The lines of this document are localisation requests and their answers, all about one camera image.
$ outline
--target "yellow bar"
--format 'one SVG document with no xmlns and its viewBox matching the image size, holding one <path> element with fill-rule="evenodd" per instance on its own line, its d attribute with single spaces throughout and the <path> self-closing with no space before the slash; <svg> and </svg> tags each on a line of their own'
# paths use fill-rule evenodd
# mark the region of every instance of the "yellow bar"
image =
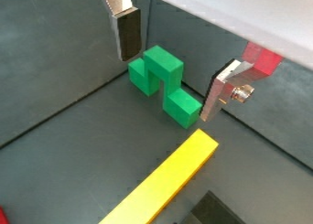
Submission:
<svg viewBox="0 0 313 224">
<path fill-rule="evenodd" d="M 197 130 L 99 224 L 147 224 L 188 184 L 218 143 Z"/>
</svg>

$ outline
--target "gray floor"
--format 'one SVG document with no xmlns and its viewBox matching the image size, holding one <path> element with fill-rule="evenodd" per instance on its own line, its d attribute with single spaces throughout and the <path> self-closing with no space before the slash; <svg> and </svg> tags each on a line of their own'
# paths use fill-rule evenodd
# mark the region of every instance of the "gray floor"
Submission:
<svg viewBox="0 0 313 224">
<path fill-rule="evenodd" d="M 228 114 L 189 131 L 127 75 L 0 151 L 12 224 L 97 223 L 197 127 L 220 149 L 154 223 L 180 223 L 210 189 L 246 223 L 311 224 L 312 171 Z"/>
</svg>

